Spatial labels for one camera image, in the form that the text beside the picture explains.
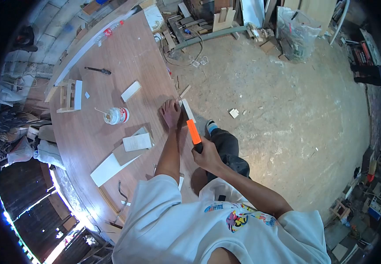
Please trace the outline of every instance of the bottle label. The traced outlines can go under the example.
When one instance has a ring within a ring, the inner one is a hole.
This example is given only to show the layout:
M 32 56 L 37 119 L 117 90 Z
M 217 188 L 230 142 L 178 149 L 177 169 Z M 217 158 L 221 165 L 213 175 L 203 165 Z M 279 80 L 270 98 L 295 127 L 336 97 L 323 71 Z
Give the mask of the bottle label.
M 109 36 L 111 36 L 112 34 L 113 34 L 113 31 L 111 30 L 111 28 L 108 28 L 108 29 L 104 30 L 104 35 L 105 35 L 106 37 L 109 37 Z

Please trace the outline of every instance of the plastic bottle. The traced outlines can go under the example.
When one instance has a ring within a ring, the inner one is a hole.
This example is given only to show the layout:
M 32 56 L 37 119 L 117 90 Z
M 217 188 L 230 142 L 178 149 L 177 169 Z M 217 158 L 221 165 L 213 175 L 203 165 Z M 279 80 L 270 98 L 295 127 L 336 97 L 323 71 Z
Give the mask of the plastic bottle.
M 95 40 L 94 43 L 98 46 L 101 46 L 101 42 L 103 42 L 105 39 L 107 39 L 109 36 L 113 35 L 113 31 L 116 30 L 120 25 L 123 25 L 123 20 L 120 22 L 114 22 L 111 24 L 107 29 L 105 29 L 101 34 L 99 34 Z

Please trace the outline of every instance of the screwdriver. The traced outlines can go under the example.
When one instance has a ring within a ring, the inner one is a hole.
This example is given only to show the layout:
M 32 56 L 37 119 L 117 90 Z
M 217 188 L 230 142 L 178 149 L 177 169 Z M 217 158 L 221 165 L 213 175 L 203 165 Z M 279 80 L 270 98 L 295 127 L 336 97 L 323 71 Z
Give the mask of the screwdriver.
M 102 73 L 107 74 L 107 75 L 111 74 L 111 71 L 106 70 L 106 69 L 95 69 L 95 68 L 91 68 L 91 67 L 85 67 L 85 69 L 93 70 L 93 71 L 101 71 Z
M 188 121 L 186 121 L 186 123 L 188 124 L 189 133 L 190 133 L 190 136 L 192 137 L 193 147 L 195 148 L 196 152 L 201 154 L 202 141 L 201 141 L 201 137 L 198 134 L 198 131 L 196 130 L 195 123 L 193 122 L 193 119 L 189 119 Z

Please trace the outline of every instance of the red tool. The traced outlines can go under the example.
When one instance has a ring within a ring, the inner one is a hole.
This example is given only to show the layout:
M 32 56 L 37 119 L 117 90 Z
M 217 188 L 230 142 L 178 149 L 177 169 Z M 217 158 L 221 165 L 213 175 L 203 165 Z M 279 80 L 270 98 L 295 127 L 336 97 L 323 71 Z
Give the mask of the red tool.
M 193 119 L 190 119 L 186 121 L 189 128 L 190 136 L 192 137 L 193 147 L 199 154 L 202 153 L 202 141 L 201 137 L 198 134 L 198 130 L 196 130 L 195 123 L 193 122 Z

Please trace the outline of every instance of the dark pants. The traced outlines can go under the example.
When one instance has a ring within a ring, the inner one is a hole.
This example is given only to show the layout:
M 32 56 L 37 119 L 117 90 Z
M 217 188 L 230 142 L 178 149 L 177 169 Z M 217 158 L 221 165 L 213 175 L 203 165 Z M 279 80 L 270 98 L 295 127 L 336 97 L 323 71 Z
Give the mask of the dark pants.
M 355 82 L 369 83 L 376 86 L 381 86 L 381 74 L 378 66 L 359 66 L 351 65 L 352 71 L 358 71 L 365 77 L 355 77 Z
M 232 170 L 249 177 L 249 164 L 242 158 L 239 158 L 239 141 L 228 131 L 216 128 L 211 132 L 211 142 L 215 144 L 215 148 L 223 161 Z M 207 172 L 208 182 L 215 179 L 217 176 Z

